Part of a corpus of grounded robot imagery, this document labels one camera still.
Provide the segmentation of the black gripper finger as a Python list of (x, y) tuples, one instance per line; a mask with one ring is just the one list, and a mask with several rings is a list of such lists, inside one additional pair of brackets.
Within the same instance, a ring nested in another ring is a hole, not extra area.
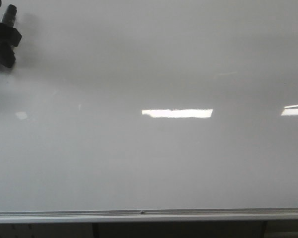
[(13, 45), (7, 41), (0, 42), (0, 65), (5, 68), (12, 68), (16, 59)]
[(0, 42), (6, 42), (13, 47), (18, 47), (22, 35), (14, 28), (15, 17), (4, 17), (0, 22)]

